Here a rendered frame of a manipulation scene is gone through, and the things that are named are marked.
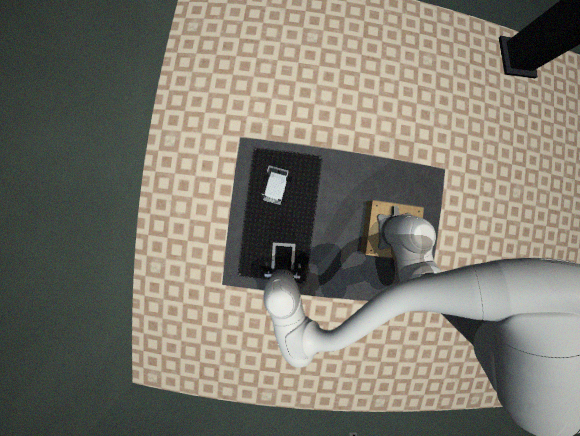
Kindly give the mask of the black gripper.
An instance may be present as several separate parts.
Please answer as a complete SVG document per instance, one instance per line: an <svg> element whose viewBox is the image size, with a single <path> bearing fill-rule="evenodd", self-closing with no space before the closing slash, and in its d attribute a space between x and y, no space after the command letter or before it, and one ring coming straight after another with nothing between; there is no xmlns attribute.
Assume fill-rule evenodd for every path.
<svg viewBox="0 0 580 436"><path fill-rule="evenodd" d="M259 271L258 272L261 273L264 276L264 271L265 271L265 276L264 276L265 279L267 279L268 277L270 277L271 276L270 273L273 273L276 270L276 269L272 269L272 268L268 267L268 262L266 262L265 264L263 264L263 267L262 266L259 266ZM288 270L286 268L279 268L279 269ZM290 271L292 272L292 274L295 274L294 275L294 278L296 278L297 280L300 280L300 278L304 277L307 274L307 268L304 268L303 269L300 264L298 264L298 269L294 269L294 270L291 270L290 269ZM298 273L296 273L296 272L298 272Z"/></svg>

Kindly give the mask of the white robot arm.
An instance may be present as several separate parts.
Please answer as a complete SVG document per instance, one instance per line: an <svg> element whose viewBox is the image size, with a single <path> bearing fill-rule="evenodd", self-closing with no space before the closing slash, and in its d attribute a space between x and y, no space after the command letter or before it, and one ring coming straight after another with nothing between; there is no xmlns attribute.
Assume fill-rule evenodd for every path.
<svg viewBox="0 0 580 436"><path fill-rule="evenodd" d="M402 216L398 206L377 220L378 248L393 248L401 282L335 329L305 316L290 271L272 273L263 300L285 360L305 367L317 352L343 349L400 314L441 313L474 342L477 360L517 425L536 436L580 433L580 264L514 258L442 272L427 220Z"/></svg>

